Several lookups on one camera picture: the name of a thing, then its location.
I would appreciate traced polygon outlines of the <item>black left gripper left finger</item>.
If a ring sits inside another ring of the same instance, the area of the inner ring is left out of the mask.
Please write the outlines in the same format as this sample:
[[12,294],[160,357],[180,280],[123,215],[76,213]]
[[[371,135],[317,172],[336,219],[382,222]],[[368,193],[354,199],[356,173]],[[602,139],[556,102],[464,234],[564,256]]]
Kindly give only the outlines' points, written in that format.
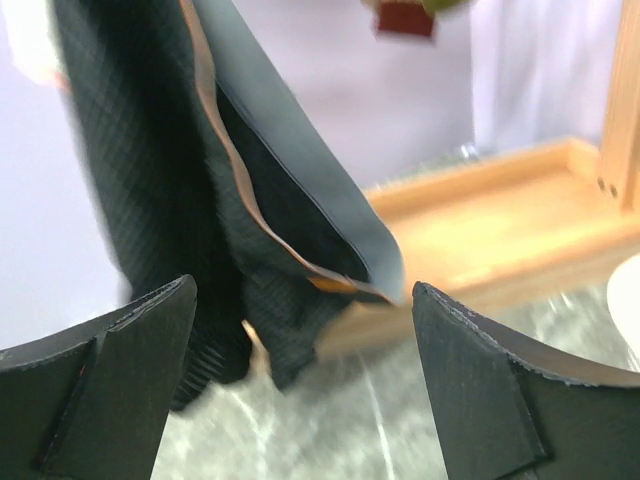
[[150,478],[196,296],[185,275],[115,311],[3,350],[2,478]]

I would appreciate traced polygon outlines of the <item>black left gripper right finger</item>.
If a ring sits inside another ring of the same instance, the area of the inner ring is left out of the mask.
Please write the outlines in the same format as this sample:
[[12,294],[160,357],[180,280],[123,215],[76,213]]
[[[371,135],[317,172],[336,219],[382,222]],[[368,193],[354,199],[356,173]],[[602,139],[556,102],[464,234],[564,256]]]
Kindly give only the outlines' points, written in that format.
[[639,375],[553,348],[413,287],[419,354],[451,479],[636,479]]

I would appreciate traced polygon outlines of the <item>black striped underwear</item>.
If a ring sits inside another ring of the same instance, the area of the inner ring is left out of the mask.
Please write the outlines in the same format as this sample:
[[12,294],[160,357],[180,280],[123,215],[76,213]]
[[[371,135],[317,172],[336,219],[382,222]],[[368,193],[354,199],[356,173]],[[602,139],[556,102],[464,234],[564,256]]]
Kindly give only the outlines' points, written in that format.
[[198,288],[172,400],[244,379],[252,342],[286,389],[351,303],[399,303],[398,244],[230,1],[56,1],[86,159],[133,297]]

